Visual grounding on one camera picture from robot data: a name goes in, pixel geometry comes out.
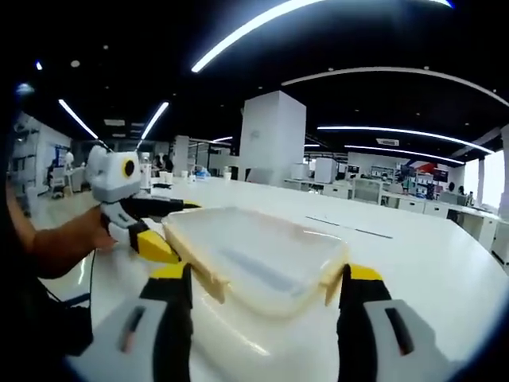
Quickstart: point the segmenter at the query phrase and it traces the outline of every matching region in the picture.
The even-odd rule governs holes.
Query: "person's hand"
[[[115,245],[116,241],[108,235],[101,225],[101,209],[99,206],[88,210],[84,215],[85,232],[94,248],[108,249]]]

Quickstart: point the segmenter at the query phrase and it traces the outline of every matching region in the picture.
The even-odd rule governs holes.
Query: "plastic container lid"
[[[338,237],[236,207],[193,209],[163,220],[166,239],[220,302],[291,316],[315,298],[328,305],[347,247]]]

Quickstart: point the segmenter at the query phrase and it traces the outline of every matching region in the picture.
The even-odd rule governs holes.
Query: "monitor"
[[[435,169],[433,171],[434,181],[443,181],[447,183],[449,181],[449,172],[444,170]]]
[[[348,172],[349,173],[359,173],[359,167],[358,166],[348,166]]]

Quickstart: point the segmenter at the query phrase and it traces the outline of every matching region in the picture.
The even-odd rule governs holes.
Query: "air vent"
[[[104,119],[104,124],[106,126],[125,126],[126,121],[123,119]]]
[[[397,140],[397,139],[377,138],[376,142],[378,142],[379,145],[384,145],[384,146],[399,146],[399,140]]]

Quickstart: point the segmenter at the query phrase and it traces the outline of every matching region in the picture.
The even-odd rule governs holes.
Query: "white pillar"
[[[173,142],[173,173],[178,177],[183,170],[188,169],[189,137],[178,135]]]
[[[477,200],[479,204],[482,204],[484,195],[484,158],[481,158],[479,160],[479,170],[477,179],[479,179],[479,183],[477,183]]]
[[[502,128],[503,160],[505,164],[505,188],[500,198],[499,215],[509,220],[509,125]]]
[[[270,173],[269,184],[283,185],[294,163],[304,157],[306,107],[283,92],[249,99],[244,104],[239,153],[239,180],[245,169]]]

